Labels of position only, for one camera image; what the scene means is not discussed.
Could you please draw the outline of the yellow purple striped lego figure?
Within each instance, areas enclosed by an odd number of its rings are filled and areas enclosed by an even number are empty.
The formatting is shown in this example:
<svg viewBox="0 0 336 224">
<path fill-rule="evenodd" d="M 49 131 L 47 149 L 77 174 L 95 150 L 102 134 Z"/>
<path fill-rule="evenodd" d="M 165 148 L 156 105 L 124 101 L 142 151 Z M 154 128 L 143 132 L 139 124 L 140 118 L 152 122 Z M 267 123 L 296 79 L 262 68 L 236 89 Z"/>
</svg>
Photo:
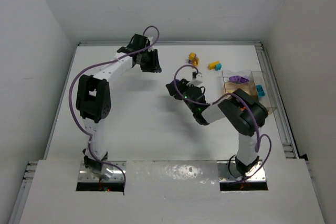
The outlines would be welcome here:
<svg viewBox="0 0 336 224">
<path fill-rule="evenodd" d="M 193 65 L 193 66 L 198 66 L 199 64 L 199 58 L 196 53 L 191 52 L 188 56 L 188 63 Z"/>
</svg>

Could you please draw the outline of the yellow and teal lego block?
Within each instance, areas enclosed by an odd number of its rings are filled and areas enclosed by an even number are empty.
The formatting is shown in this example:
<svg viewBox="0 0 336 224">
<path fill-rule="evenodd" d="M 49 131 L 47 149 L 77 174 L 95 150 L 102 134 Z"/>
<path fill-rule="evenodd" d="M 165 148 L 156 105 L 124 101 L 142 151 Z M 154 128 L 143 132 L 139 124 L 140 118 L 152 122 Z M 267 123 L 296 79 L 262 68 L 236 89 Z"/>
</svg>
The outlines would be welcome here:
<svg viewBox="0 0 336 224">
<path fill-rule="evenodd" d="M 207 67 L 209 70 L 220 71 L 222 68 L 222 64 L 219 61 L 215 61 L 215 62 L 209 63 Z"/>
</svg>

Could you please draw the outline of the small lilac lego piece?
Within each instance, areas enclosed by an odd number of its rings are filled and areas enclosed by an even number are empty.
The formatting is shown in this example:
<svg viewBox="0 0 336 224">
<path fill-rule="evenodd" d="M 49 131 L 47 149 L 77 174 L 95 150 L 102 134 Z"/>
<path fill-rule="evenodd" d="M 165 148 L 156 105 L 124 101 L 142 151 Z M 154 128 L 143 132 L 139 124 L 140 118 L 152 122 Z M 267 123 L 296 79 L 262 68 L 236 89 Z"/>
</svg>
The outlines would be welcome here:
<svg viewBox="0 0 336 224">
<path fill-rule="evenodd" d="M 239 83 L 248 83 L 249 79 L 245 78 L 245 77 L 241 77 L 239 80 Z"/>
</svg>

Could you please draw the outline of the teal lego brick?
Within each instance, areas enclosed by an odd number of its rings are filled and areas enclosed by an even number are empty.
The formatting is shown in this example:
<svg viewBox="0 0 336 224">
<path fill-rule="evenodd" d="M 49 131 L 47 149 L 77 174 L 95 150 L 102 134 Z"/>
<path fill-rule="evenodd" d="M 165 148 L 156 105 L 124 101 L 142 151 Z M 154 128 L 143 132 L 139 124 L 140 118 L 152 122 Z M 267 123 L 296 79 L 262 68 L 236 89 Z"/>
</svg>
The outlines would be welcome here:
<svg viewBox="0 0 336 224">
<path fill-rule="evenodd" d="M 262 85 L 256 85 L 256 90 L 257 90 L 257 93 L 265 93 Z"/>
</svg>

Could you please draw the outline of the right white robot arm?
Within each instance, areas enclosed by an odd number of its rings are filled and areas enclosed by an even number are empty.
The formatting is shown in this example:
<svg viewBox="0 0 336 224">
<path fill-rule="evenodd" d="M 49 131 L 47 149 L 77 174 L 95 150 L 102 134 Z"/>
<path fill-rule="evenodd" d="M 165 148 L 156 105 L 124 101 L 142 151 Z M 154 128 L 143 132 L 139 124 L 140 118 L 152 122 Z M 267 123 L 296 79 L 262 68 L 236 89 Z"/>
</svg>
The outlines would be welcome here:
<svg viewBox="0 0 336 224">
<path fill-rule="evenodd" d="M 238 132 L 236 169 L 241 176 L 246 176 L 259 161 L 259 129 L 268 116 L 267 109 L 242 89 L 210 104 L 205 100 L 203 88 L 188 84 L 186 79 L 173 80 L 165 86 L 170 96 L 185 102 L 198 124 L 206 126 L 228 119 Z"/>
</svg>

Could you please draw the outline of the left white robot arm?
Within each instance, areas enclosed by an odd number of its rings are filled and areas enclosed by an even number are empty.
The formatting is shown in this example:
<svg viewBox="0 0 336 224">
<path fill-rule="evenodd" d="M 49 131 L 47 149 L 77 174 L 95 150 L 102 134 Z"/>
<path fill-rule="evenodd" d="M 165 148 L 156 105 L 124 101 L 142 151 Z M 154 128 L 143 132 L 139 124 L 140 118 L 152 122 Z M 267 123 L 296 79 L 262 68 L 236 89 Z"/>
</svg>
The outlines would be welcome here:
<svg viewBox="0 0 336 224">
<path fill-rule="evenodd" d="M 94 172 L 103 175 L 121 170 L 116 164 L 107 162 L 104 121 L 112 108 L 110 86 L 135 65 L 143 72 L 160 73 L 158 52 L 152 48 L 154 42 L 152 38 L 135 34 L 127 46 L 117 50 L 110 62 L 94 66 L 101 67 L 97 73 L 79 77 L 76 109 L 84 123 L 81 130 L 88 136 L 84 164 Z"/>
</svg>

